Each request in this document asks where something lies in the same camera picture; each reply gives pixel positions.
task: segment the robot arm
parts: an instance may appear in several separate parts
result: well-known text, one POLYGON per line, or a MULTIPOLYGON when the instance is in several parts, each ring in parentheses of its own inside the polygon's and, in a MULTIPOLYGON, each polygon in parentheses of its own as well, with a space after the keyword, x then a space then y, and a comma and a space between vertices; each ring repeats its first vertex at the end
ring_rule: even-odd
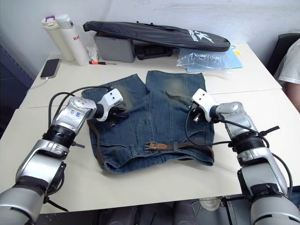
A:
POLYGON ((4 224, 33 224, 48 195, 62 182, 69 148, 86 120, 105 121, 110 109, 123 101, 117 89, 97 104, 72 97, 60 111, 43 138, 38 140, 21 163, 15 185, 0 194, 0 221, 4 224))
POLYGON ((230 147, 237 152, 242 167, 238 171, 241 190, 252 202, 251 224, 300 223, 299 210, 287 198, 284 176, 243 105, 240 102, 218 104, 202 89, 192 96, 192 102, 193 109, 203 111, 208 122, 225 122, 232 141, 230 147))

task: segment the denim shorts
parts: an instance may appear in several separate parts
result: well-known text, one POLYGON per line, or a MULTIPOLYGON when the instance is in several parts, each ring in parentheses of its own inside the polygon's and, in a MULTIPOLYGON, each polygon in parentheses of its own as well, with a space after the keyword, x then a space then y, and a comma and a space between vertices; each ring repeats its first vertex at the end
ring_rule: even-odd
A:
MULTIPOLYGON (((205 90, 205 80, 200 74, 170 74, 149 71, 146 84, 137 74, 104 84, 117 88, 124 98, 118 107, 130 113, 127 120, 98 122, 91 120, 97 129, 90 129, 90 139, 95 157, 97 136, 103 157, 102 169, 113 173, 128 173, 168 160, 193 159, 203 165, 213 165, 213 154, 199 147, 177 148, 178 143, 187 142, 185 119, 191 105, 192 95, 199 89, 205 90), (173 150, 145 151, 148 142, 173 144, 173 150)), ((94 88, 82 92, 84 98, 95 102, 101 100, 105 89, 94 88)), ((198 143, 212 143, 213 124, 204 118, 195 124, 188 120, 188 133, 198 143)))

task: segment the white water bottle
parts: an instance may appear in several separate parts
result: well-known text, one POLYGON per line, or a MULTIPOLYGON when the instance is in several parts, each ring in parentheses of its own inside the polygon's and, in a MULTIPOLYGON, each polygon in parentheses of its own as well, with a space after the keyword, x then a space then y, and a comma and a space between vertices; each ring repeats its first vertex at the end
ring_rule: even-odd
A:
POLYGON ((59 15, 56 18, 56 22, 61 29, 61 33, 64 36, 67 45, 71 49, 74 57, 77 60, 79 66, 86 66, 89 63, 88 54, 85 51, 83 43, 79 37, 79 34, 74 27, 74 24, 67 14, 59 15))
POLYGON ((74 61, 75 57, 72 54, 71 49, 63 37, 60 28, 57 25, 55 16, 47 16, 42 20, 43 28, 48 32, 49 36, 52 38, 53 42, 59 48, 61 54, 67 61, 74 61))

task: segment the belt buckle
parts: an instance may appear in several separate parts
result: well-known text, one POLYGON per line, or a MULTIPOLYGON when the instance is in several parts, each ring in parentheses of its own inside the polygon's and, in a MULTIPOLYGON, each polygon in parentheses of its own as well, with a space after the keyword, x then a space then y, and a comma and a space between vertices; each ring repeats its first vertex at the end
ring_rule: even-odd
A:
POLYGON ((158 143, 157 142, 147 142, 144 144, 144 151, 150 152, 150 151, 156 151, 158 149, 158 143))

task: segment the person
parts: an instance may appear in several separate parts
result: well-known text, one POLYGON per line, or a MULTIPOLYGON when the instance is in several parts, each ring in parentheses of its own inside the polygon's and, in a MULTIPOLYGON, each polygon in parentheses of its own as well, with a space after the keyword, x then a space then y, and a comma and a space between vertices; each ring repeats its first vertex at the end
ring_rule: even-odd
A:
POLYGON ((289 48, 274 77, 300 112, 300 39, 289 48))

